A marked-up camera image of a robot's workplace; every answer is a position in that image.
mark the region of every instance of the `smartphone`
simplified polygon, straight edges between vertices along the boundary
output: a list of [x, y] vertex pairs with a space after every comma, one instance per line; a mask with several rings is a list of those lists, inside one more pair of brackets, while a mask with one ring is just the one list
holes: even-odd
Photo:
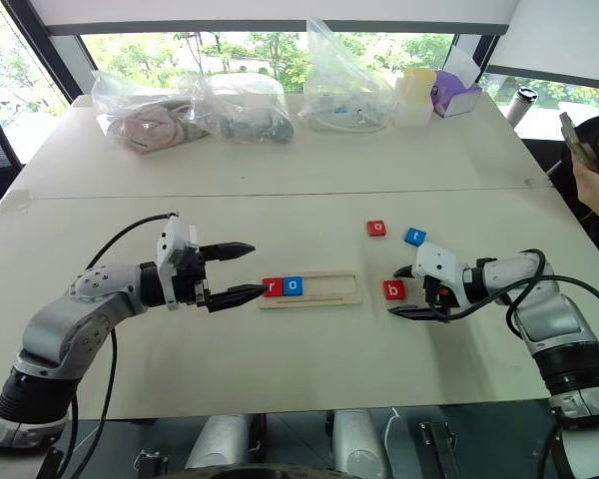
[[577, 136], [577, 132], [575, 131], [575, 125], [572, 123], [572, 120], [570, 120], [568, 114], [566, 112], [562, 113], [559, 115], [559, 119], [561, 120], [561, 134], [563, 135], [563, 139], [565, 140], [568, 149], [574, 155], [577, 155], [588, 168], [599, 173], [599, 159], [591, 158], [585, 148], [583, 148], [583, 145]]

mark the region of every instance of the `clear plastic bag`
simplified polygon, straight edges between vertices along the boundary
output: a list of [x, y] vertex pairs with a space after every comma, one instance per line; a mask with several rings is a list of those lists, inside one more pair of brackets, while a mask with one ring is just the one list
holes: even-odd
[[91, 90], [102, 132], [136, 153], [196, 140], [207, 132], [189, 120], [191, 95], [137, 85], [95, 72]]
[[191, 106], [196, 125], [237, 143], [285, 143], [293, 138], [284, 88], [266, 75], [198, 77]]
[[306, 20], [311, 67], [299, 116], [319, 131], [376, 132], [394, 109], [390, 85], [369, 72], [319, 19]]

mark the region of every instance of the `table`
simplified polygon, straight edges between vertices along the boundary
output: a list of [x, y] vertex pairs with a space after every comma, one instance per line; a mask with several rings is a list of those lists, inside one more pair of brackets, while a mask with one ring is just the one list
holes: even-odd
[[[501, 306], [451, 324], [387, 313], [381, 281], [414, 258], [401, 239], [407, 226], [427, 230], [429, 240], [467, 261], [539, 247], [558, 273], [599, 288], [599, 252], [553, 189], [73, 200], [30, 200], [12, 191], [0, 205], [0, 388], [32, 314], [121, 227], [173, 210], [198, 227], [201, 242], [242, 240], [258, 248], [210, 264], [212, 289], [273, 270], [354, 269], [362, 304], [259, 310], [252, 302], [213, 315], [161, 307], [128, 319], [119, 326], [111, 418], [547, 396]], [[369, 238], [370, 219], [383, 219], [388, 236]], [[137, 230], [105, 261], [153, 259], [160, 229]], [[416, 284], [407, 286], [417, 298]], [[564, 290], [599, 337], [599, 304], [583, 290]], [[79, 388], [81, 417], [99, 415], [109, 361], [105, 345]]]
[[[290, 95], [292, 113], [301, 96]], [[298, 121], [288, 145], [219, 138], [139, 157], [105, 138], [82, 97], [13, 185], [32, 198], [297, 195], [546, 186], [490, 97], [425, 129], [323, 134]]]

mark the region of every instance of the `window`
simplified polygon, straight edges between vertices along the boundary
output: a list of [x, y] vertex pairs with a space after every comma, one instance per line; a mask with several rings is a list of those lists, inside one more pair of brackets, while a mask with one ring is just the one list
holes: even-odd
[[0, 5], [0, 124], [27, 163], [55, 129], [67, 102]]
[[[360, 63], [389, 81], [409, 66], [439, 69], [453, 35], [338, 33]], [[83, 35], [98, 68], [128, 80], [175, 87], [186, 72], [259, 72], [300, 93], [308, 72], [306, 33], [180, 32]]]
[[484, 74], [479, 83], [504, 115], [520, 86], [532, 88], [538, 93], [537, 102], [515, 129], [521, 138], [563, 140], [560, 112], [568, 112], [575, 125], [599, 116], [598, 88], [490, 73]]

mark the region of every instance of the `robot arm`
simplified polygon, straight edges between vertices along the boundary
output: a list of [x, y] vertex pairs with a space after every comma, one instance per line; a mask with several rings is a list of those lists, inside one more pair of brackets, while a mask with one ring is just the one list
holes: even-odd
[[[476, 267], [469, 267], [451, 251], [426, 242], [419, 247], [415, 264], [396, 271], [395, 276], [423, 279], [429, 308], [398, 306], [390, 312], [411, 319], [464, 317], [461, 312], [447, 314], [453, 307], [469, 313], [472, 304], [534, 276], [543, 262], [537, 253], [525, 251], [507, 259], [479, 259]], [[553, 274], [545, 263], [542, 275]], [[510, 305], [525, 287], [510, 289], [497, 302]], [[565, 459], [562, 469], [569, 469], [570, 476], [564, 477], [598, 476], [599, 461], [594, 467], [589, 467], [590, 461], [582, 466], [581, 458], [586, 455], [577, 444], [592, 441], [599, 451], [599, 341], [555, 280], [538, 282], [517, 305], [513, 319], [550, 391], [551, 409], [564, 428], [558, 441], [561, 454], [555, 454]], [[576, 473], [582, 467], [586, 472]]]
[[148, 307], [180, 302], [217, 311], [260, 296], [245, 284], [211, 294], [207, 260], [237, 258], [255, 248], [231, 242], [198, 247], [193, 227], [170, 217], [158, 240], [158, 261], [94, 266], [27, 325], [22, 349], [0, 395], [0, 446], [34, 448], [54, 443], [80, 380], [110, 331]]

